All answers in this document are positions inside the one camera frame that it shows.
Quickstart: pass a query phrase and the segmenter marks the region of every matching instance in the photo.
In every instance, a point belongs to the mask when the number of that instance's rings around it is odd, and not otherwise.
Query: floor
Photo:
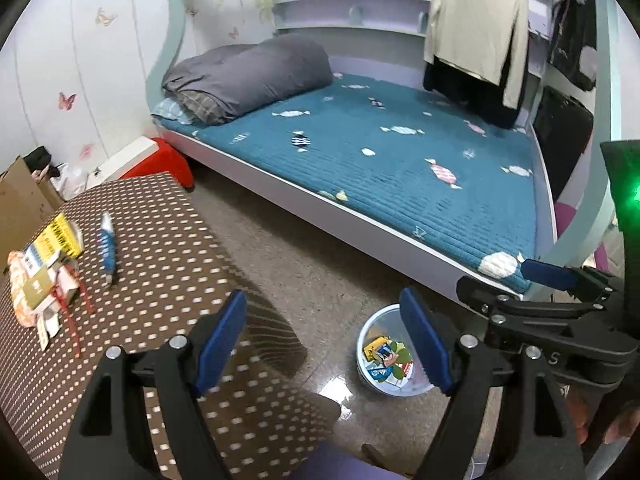
[[[448,399],[437,388],[409,399],[370,391],[358,378],[358,333],[377,310],[397,303],[408,277],[326,234],[238,184],[193,164],[191,199],[238,266],[289,320],[309,354],[295,381],[342,405],[334,442],[360,456],[373,444],[397,472],[415,471],[435,434]],[[419,287],[434,310],[461,329],[483,330],[482,320]],[[476,452],[488,452],[499,406],[492,392]]]

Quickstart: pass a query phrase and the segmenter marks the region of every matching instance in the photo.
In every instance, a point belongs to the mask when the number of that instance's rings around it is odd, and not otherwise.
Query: tablecloth
[[[340,408],[290,386],[306,349],[289,323],[233,264],[185,192],[167,173],[109,182],[66,203],[86,250],[79,274],[97,309],[71,308],[81,351],[68,324],[42,351],[35,329],[15,320],[9,289],[0,298],[0,410],[48,478],[57,478],[65,436],[92,371],[106,348],[159,347],[215,313],[235,288],[248,296],[247,327],[222,381],[198,400],[234,478],[282,478],[327,436]],[[104,286],[98,229],[111,214],[118,282]],[[145,390],[149,428],[163,475],[179,479],[154,390]]]

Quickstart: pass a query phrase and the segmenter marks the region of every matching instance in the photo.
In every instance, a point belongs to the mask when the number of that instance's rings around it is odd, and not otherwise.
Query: silver screw
[[[540,356],[542,355],[540,348],[538,348],[537,346],[527,346],[524,353],[530,359],[540,359]]]
[[[171,339],[169,339],[169,346],[171,348],[175,348],[179,350],[180,348],[184,348],[187,346],[187,338],[183,335],[174,335]]]
[[[119,346],[110,346],[104,354],[107,356],[107,359],[117,359],[120,357],[120,354],[122,354],[122,348]]]
[[[475,348],[478,346],[478,338],[471,334],[460,336],[460,344],[465,348]]]

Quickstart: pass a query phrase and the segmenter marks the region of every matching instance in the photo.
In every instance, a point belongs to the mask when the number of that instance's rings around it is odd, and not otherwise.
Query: quilted bed cover
[[[161,124],[526,290],[536,206],[524,129],[485,124],[434,92],[334,76],[223,126]]]

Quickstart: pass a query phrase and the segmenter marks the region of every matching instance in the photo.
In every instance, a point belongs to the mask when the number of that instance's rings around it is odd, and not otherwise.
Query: gray blanket
[[[258,45],[229,45],[186,59],[162,86],[207,124],[223,124],[293,95],[323,88],[334,76],[322,46],[300,34]]]

